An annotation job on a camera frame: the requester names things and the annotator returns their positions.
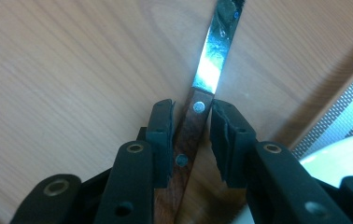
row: wooden surface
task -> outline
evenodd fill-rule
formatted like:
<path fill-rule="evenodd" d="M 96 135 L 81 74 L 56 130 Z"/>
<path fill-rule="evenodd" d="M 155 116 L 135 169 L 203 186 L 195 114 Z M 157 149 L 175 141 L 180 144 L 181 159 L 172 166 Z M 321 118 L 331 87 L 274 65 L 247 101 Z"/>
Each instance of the wooden surface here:
<path fill-rule="evenodd" d="M 112 166 L 152 105 L 180 114 L 215 0 L 0 0 L 0 223 L 42 179 Z M 293 146 L 353 80 L 353 0 L 247 0 L 216 98 Z M 203 138 L 178 223 L 244 204 Z"/>

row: knife blade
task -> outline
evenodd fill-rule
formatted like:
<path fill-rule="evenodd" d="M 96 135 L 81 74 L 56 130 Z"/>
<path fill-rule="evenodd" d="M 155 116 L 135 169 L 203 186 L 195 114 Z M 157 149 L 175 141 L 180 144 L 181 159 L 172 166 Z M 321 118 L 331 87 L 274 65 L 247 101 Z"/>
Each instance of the knife blade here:
<path fill-rule="evenodd" d="M 245 0 L 218 0 L 216 4 L 183 116 L 174 135 L 173 177 L 167 189 L 155 191 L 155 223 L 174 223 L 244 3 Z"/>

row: wood grain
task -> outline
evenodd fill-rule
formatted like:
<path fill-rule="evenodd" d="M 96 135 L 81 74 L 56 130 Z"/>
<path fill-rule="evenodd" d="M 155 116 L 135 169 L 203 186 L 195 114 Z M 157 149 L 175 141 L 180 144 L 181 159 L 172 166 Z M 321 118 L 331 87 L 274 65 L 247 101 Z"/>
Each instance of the wood grain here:
<path fill-rule="evenodd" d="M 214 6 L 0 0 L 0 223 L 40 180 L 112 166 L 154 103 L 180 115 Z M 216 98 L 293 147 L 352 80 L 353 0 L 248 0 Z M 224 223 L 243 204 L 204 133 L 177 223 Z"/>

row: metal rivet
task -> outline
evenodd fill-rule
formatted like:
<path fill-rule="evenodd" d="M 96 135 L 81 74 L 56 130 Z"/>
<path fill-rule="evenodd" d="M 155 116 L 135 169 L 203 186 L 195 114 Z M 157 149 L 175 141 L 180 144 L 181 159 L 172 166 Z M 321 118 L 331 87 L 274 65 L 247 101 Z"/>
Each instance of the metal rivet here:
<path fill-rule="evenodd" d="M 201 114 L 205 111 L 205 104 L 201 101 L 198 101 L 198 102 L 194 103 L 193 110 L 197 114 Z"/>
<path fill-rule="evenodd" d="M 56 179 L 49 183 L 43 193 L 52 197 L 64 193 L 69 188 L 69 182 L 65 179 Z"/>
<path fill-rule="evenodd" d="M 263 148 L 271 153 L 280 153 L 281 152 L 281 148 L 276 145 L 273 145 L 273 144 L 267 144 Z"/>
<path fill-rule="evenodd" d="M 188 157 L 185 154 L 179 154 L 176 157 L 176 165 L 180 166 L 180 167 L 184 167 L 188 164 Z"/>
<path fill-rule="evenodd" d="M 127 147 L 127 151 L 131 153 L 137 153 L 144 150 L 144 147 L 139 144 L 132 144 Z"/>
<path fill-rule="evenodd" d="M 325 217 L 328 215 L 328 210 L 320 203 L 307 202 L 304 204 L 305 210 L 316 217 Z"/>

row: screw hole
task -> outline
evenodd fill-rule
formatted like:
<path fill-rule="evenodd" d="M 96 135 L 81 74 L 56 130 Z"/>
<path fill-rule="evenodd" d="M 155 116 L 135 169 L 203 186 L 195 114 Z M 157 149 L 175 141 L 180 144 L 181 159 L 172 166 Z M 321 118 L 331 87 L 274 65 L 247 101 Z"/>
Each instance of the screw hole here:
<path fill-rule="evenodd" d="M 267 151 L 271 152 L 271 153 L 280 153 L 281 152 L 281 148 L 273 145 L 273 144 L 268 144 L 266 146 L 264 146 L 264 149 L 266 149 Z"/>
<path fill-rule="evenodd" d="M 118 217 L 126 217 L 130 215 L 131 212 L 133 212 L 133 204 L 130 202 L 123 202 L 120 203 L 116 209 L 115 209 L 115 214 Z"/>
<path fill-rule="evenodd" d="M 137 153 L 142 150 L 144 150 L 144 147 L 142 145 L 138 145 L 138 144 L 130 145 L 127 147 L 127 151 L 129 151 L 131 153 Z"/>
<path fill-rule="evenodd" d="M 64 193 L 69 188 L 69 182 L 65 179 L 56 179 L 49 183 L 43 192 L 52 197 Z"/>

